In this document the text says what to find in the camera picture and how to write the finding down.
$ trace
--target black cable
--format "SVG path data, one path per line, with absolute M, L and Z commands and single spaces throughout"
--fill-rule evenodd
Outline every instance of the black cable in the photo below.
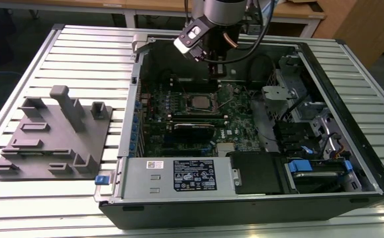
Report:
M 310 92 L 307 91 L 306 95 L 303 95 L 298 101 L 294 103 L 294 105 L 287 109 L 286 113 L 283 114 L 283 116 L 281 117 L 281 120 L 285 120 L 286 116 L 293 112 L 293 110 L 302 104 L 302 102 L 305 101 L 305 99 L 309 97 Z
M 271 139 L 271 138 L 269 138 L 267 136 L 265 136 L 263 133 L 261 132 L 261 129 L 259 129 L 258 127 L 257 127 L 257 130 L 258 130 L 258 133 L 259 133 L 266 139 L 269 139 L 269 140 L 271 140 L 271 141 L 275 141 L 275 142 L 279 142 L 278 140 Z
M 225 61 L 218 61 L 218 60 L 210 60 L 210 59 L 203 59 L 205 62 L 207 63 L 215 63 L 215 64 L 227 64 L 227 63 L 235 63 L 235 62 L 239 62 L 242 61 L 243 59 L 246 59 L 250 55 L 253 55 L 253 53 L 257 51 L 262 41 L 263 41 L 263 38 L 267 34 L 267 31 L 269 31 L 269 28 L 270 28 L 270 22 L 273 21 L 273 18 L 274 18 L 274 11 L 275 11 L 275 6 L 277 6 L 277 0 L 273 0 L 271 1 L 271 13 L 270 13 L 270 16 L 269 16 L 269 22 L 267 22 L 267 25 L 265 27 L 265 30 L 262 31 L 259 37 L 258 37 L 258 40 L 255 41 L 254 45 L 251 46 L 251 51 L 241 58 L 238 59 L 231 59 L 231 60 L 225 60 Z
M 263 21 L 263 13 L 262 13 L 262 6 L 261 6 L 261 3 L 258 1 L 258 8 L 259 8 L 259 12 L 261 12 L 261 17 L 262 17 L 262 21 Z M 269 16 L 269 21 L 267 21 L 267 25 L 265 27 L 265 29 L 262 30 L 262 33 L 265 33 L 265 35 L 267 34 L 269 30 L 270 30 L 270 22 L 273 21 L 273 17 L 274 17 L 274 12 L 275 12 L 275 3 L 271 5 L 271 12 L 270 12 L 270 16 Z M 243 46 L 243 47 L 238 47 L 237 48 L 238 50 L 241 51 L 247 51 L 250 49 L 254 49 L 254 45 L 250 45 L 250 46 Z
M 190 16 L 189 16 L 189 0 L 186 0 L 186 15 L 187 15 L 187 24 L 189 24 L 189 22 L 190 22 Z
M 271 63 L 273 63 L 273 67 L 274 67 L 274 73 L 277 72 L 277 64 L 275 64 L 275 61 L 273 59 L 273 57 L 266 54 L 265 52 L 261 52 L 258 54 L 255 54 L 247 61 L 246 63 L 246 81 L 247 81 L 247 84 L 250 85 L 251 82 L 253 82 L 253 77 L 251 77 L 251 69 L 253 69 L 253 65 L 254 65 L 254 62 L 255 60 L 259 58 L 259 57 L 265 57 L 265 58 L 269 58 L 271 60 Z
M 265 28 L 265 19 L 263 19 L 262 5 L 261 5 L 261 1 L 259 0 L 255 0 L 255 1 L 258 2 L 257 6 L 258 6 L 258 10 L 259 10 L 261 30 L 263 30 L 263 28 Z
M 323 158 L 323 154 L 325 154 L 325 150 L 326 150 L 327 143 L 330 142 L 330 139 L 331 139 L 331 137 L 333 137 L 335 134 L 338 134 L 338 133 L 337 133 L 337 132 L 333 132 L 331 134 L 327 135 L 327 138 L 326 138 L 326 140 L 325 140 L 325 142 L 323 142 L 323 145 L 322 145 L 322 150 L 321 150 L 319 159 Z

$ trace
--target blue tab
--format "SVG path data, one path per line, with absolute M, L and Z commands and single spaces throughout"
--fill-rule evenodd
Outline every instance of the blue tab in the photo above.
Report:
M 346 165 L 347 171 L 351 172 L 351 171 L 353 171 L 351 161 L 350 161 L 350 160 L 346 160 L 345 165 Z
M 302 146 L 302 148 L 306 150 L 309 154 L 314 154 L 314 151 L 307 146 Z
M 110 176 L 98 175 L 95 177 L 95 185 L 110 185 Z
M 289 163 L 291 173 L 294 172 L 310 172 L 313 171 L 313 166 L 310 160 L 294 160 Z

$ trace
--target metal bracket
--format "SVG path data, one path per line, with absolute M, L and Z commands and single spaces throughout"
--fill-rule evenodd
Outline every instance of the metal bracket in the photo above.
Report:
M 233 169 L 233 174 L 234 174 L 234 183 L 235 186 L 239 187 L 243 185 L 243 181 L 241 179 L 241 172 L 239 169 Z
M 149 34 L 135 34 L 133 40 L 133 50 L 134 53 L 143 52 L 147 48 L 145 47 L 149 44 Z
M 293 98 L 289 89 L 282 86 L 266 86 L 263 87 L 263 93 L 266 98 L 271 100 L 289 100 Z

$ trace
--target slotted aluminum table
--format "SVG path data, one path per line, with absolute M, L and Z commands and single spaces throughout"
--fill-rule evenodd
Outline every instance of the slotted aluminum table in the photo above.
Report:
M 51 31 L 0 112 L 0 148 L 9 144 L 23 117 L 18 109 L 23 98 L 46 97 L 46 103 L 55 104 L 50 89 L 62 84 L 71 88 L 70 96 L 79 97 L 83 105 L 105 101 L 115 108 L 101 173 L 115 169 L 134 66 L 131 43 L 138 33 L 174 37 L 179 34 L 178 31 L 70 25 Z M 335 40 L 266 39 L 309 43 L 384 163 L 384 91 L 349 47 Z M 355 210 L 323 222 L 123 231 L 95 202 L 95 197 L 110 195 L 111 187 L 95 186 L 94 181 L 0 182 L 0 237 L 384 237 L 384 205 Z

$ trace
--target warning label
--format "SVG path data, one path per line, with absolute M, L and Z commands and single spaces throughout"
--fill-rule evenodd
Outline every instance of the warning label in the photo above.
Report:
M 174 171 L 178 192 L 218 190 L 214 160 L 175 160 Z

